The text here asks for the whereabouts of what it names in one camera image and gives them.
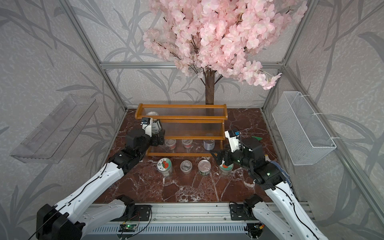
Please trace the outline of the small clear tub red label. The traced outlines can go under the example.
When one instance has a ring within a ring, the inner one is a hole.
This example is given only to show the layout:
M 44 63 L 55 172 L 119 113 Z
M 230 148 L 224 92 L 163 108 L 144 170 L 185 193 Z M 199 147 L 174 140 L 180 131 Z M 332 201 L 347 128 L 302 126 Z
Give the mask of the small clear tub red label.
M 169 150 L 175 150 L 176 149 L 176 144 L 177 144 L 177 141 L 174 140 L 174 139 L 166 139 L 165 140 L 165 144 L 166 144 L 166 147 L 169 149 Z

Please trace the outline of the tall jar strawberry lid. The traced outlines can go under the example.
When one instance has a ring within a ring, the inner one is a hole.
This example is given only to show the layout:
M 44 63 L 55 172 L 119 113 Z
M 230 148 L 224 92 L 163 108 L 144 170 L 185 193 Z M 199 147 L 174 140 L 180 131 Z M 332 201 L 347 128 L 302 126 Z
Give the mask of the tall jar strawberry lid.
M 169 177 L 173 172 L 173 164 L 169 158 L 162 158 L 157 163 L 157 170 L 164 176 Z

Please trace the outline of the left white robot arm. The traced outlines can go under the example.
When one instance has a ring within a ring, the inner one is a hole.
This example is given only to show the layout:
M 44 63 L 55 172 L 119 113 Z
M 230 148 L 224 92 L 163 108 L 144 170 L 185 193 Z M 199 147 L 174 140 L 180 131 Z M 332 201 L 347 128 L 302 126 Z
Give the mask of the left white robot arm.
M 38 210 L 33 236 L 38 240 L 80 240 L 105 223 L 127 216 L 134 208 L 127 197 L 120 197 L 89 213 L 86 211 L 105 190 L 144 158 L 149 147 L 163 145 L 165 132 L 160 130 L 158 134 L 152 134 L 151 128 L 128 132 L 125 148 L 110 157 L 100 171 L 63 200 Z

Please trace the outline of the orange wooden three-tier shelf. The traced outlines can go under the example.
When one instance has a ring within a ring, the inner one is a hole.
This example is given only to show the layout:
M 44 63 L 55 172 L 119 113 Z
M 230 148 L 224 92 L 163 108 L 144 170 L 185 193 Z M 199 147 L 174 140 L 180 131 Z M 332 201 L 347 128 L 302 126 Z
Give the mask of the orange wooden three-tier shelf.
M 215 151 L 223 149 L 225 121 L 228 120 L 226 105 L 155 105 L 139 104 L 135 118 L 150 118 L 147 113 L 157 112 L 165 130 L 165 139 L 177 141 L 176 149 L 169 150 L 166 145 L 150 147 L 148 156 L 156 157 L 210 157 L 203 147 L 204 140 L 215 140 Z M 182 140 L 193 140 L 193 147 L 185 149 Z

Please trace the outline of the clear jar red label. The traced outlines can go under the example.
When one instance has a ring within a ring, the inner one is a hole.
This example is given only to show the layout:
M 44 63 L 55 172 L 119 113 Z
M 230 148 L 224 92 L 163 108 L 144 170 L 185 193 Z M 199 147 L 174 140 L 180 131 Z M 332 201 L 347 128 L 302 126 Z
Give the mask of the clear jar red label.
M 231 164 L 231 165 L 225 165 L 225 164 L 221 164 L 219 165 L 219 171 L 220 171 L 220 174 L 222 176 L 228 176 L 232 173 L 233 171 L 233 168 L 234 168 L 234 164 Z

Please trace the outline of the small clear tub pink label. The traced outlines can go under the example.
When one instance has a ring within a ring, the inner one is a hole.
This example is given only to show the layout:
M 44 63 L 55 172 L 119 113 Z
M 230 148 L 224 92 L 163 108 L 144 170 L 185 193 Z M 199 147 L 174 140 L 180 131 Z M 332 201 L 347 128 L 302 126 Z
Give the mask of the small clear tub pink label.
M 184 174 L 190 174 L 193 168 L 193 164 L 191 161 L 185 160 L 181 163 L 180 169 Z

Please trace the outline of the green silver-top tin can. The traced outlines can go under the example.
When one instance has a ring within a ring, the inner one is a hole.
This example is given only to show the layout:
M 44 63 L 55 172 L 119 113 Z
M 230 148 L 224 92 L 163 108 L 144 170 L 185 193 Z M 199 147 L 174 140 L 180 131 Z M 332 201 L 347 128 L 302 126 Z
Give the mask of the green silver-top tin can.
M 202 176 L 207 176 L 210 174 L 211 172 L 211 163 L 208 161 L 208 160 L 201 160 L 199 163 L 198 163 L 198 169 L 199 169 L 199 173 L 202 175 Z

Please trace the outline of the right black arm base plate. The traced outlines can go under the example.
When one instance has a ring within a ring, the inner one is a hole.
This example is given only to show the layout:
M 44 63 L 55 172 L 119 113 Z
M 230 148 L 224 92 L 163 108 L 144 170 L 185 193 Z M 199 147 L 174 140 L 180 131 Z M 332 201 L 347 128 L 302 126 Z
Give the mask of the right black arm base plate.
M 230 214 L 232 221 L 253 221 L 256 220 L 247 209 L 244 208 L 243 204 L 238 204 L 234 202 L 229 202 Z

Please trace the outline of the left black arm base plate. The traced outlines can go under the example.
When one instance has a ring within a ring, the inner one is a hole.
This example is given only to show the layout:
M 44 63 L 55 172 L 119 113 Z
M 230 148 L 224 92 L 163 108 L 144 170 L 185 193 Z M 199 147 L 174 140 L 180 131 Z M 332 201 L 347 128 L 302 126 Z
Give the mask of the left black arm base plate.
M 124 222 L 124 221 L 149 221 L 151 217 L 152 206 L 151 205 L 135 205 L 129 207 L 124 215 L 120 218 L 112 220 L 112 222 Z

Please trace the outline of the green white tin can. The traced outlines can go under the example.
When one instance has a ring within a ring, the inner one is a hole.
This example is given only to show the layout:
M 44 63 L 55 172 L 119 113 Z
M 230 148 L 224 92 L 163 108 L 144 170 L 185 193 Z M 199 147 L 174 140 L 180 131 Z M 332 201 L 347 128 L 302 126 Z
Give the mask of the green white tin can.
M 147 115 L 148 116 L 159 116 L 159 114 L 157 112 L 154 112 L 154 111 L 147 113 Z M 160 131 L 162 130 L 162 125 L 161 125 L 161 122 L 159 119 L 152 118 L 151 127 L 152 127 L 152 134 L 159 134 Z

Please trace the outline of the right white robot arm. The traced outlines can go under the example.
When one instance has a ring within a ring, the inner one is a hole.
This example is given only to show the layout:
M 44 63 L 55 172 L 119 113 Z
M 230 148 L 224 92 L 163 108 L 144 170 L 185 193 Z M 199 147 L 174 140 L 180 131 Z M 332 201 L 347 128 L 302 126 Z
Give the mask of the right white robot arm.
M 260 221 L 280 240 L 327 239 L 297 200 L 283 172 L 275 162 L 266 160 L 263 146 L 257 139 L 231 138 L 229 146 L 220 151 L 212 150 L 211 155 L 219 166 L 235 164 L 246 169 L 283 215 L 280 218 L 261 197 L 254 195 L 243 202 L 247 217 Z

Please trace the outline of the silver grey tin can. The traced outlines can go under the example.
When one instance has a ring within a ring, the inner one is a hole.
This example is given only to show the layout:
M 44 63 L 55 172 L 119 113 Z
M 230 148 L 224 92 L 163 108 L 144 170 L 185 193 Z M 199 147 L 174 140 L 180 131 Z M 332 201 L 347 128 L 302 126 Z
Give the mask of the silver grey tin can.
M 206 151 L 212 151 L 215 148 L 215 140 L 204 140 L 203 147 Z

